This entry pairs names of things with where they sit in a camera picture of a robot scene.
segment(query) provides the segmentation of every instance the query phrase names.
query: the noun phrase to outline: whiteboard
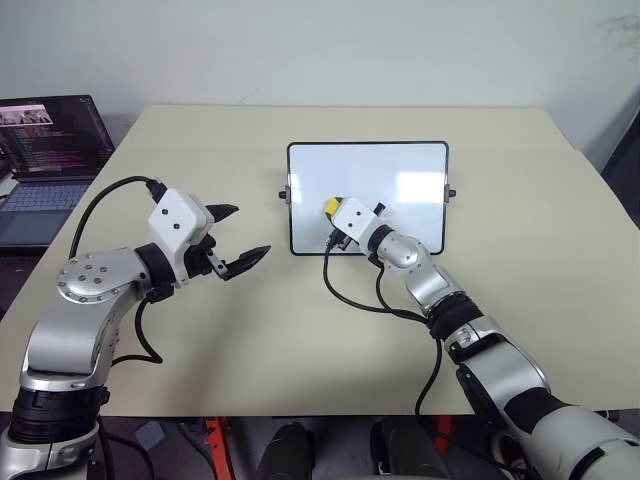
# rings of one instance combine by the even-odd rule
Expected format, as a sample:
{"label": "whiteboard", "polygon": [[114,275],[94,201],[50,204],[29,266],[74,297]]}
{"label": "whiteboard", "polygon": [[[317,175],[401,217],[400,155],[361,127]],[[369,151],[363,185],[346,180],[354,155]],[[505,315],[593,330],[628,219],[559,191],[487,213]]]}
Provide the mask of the whiteboard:
{"label": "whiteboard", "polygon": [[[323,254],[331,197],[358,197],[433,254],[444,249],[449,147],[445,142],[292,143],[287,149],[289,238],[295,255]],[[351,244],[345,254],[358,254]]]}

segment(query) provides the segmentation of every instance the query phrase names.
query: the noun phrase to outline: yellow marker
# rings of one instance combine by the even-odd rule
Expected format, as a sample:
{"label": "yellow marker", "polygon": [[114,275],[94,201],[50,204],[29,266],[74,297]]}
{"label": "yellow marker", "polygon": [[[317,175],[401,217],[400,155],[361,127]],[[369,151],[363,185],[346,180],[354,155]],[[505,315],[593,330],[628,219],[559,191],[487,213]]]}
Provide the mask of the yellow marker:
{"label": "yellow marker", "polygon": [[340,206],[340,200],[337,197],[330,198],[327,205],[324,207],[324,213],[327,215],[333,215]]}

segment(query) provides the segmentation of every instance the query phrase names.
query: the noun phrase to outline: beige tabletop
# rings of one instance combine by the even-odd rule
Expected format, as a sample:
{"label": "beige tabletop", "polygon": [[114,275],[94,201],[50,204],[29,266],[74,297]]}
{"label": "beige tabletop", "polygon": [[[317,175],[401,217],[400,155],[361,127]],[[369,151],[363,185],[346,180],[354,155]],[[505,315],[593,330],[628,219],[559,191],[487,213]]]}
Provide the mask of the beige tabletop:
{"label": "beige tabletop", "polygon": [[[29,332],[55,294],[82,210],[105,185],[141,174],[240,207],[212,230],[221,257],[273,248],[241,277],[196,278],[148,308],[145,332],[164,363],[114,367],[104,414],[410,412],[433,340],[416,323],[335,300],[321,258],[290,253],[277,196],[290,142],[363,140],[447,141],[458,196],[437,262],[533,355],[562,400],[640,406],[638,230],[543,110],[151,106],[0,322],[0,409],[11,409]],[[97,209],[80,251],[145,243],[152,208],[143,186],[121,189]],[[361,257],[332,261],[335,285],[363,302],[375,300],[375,274]],[[391,275],[384,290],[411,306]],[[132,320],[123,319],[118,354],[141,352]],[[424,412],[470,411],[454,370],[446,359]]]}

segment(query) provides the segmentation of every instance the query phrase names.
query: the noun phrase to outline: laptop screen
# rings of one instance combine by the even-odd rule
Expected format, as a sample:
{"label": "laptop screen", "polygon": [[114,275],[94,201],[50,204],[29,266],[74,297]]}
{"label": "laptop screen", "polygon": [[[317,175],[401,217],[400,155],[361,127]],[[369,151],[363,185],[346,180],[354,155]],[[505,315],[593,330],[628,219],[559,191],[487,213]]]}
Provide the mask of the laptop screen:
{"label": "laptop screen", "polygon": [[0,159],[17,177],[97,175],[113,151],[89,95],[0,100]]}

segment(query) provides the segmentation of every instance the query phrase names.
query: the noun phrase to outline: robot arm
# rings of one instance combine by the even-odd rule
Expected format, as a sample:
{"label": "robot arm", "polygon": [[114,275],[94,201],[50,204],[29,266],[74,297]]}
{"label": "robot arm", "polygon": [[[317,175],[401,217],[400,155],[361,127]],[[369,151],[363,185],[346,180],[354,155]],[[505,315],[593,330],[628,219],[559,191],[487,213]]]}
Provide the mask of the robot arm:
{"label": "robot arm", "polygon": [[29,339],[11,424],[0,437],[0,480],[32,472],[86,478],[122,317],[143,298],[161,301],[196,275],[215,271],[229,280],[269,251],[259,247],[229,264],[218,259],[208,231],[237,207],[204,206],[180,190],[162,190],[149,217],[151,243],[78,255],[58,272],[57,292]]}
{"label": "robot arm", "polygon": [[331,199],[325,213],[336,228],[333,243],[353,240],[374,263],[400,276],[431,334],[458,365],[456,376],[474,411],[508,429],[543,478],[637,478],[640,441],[551,395],[535,361],[432,264],[424,245],[394,231],[356,198]]}

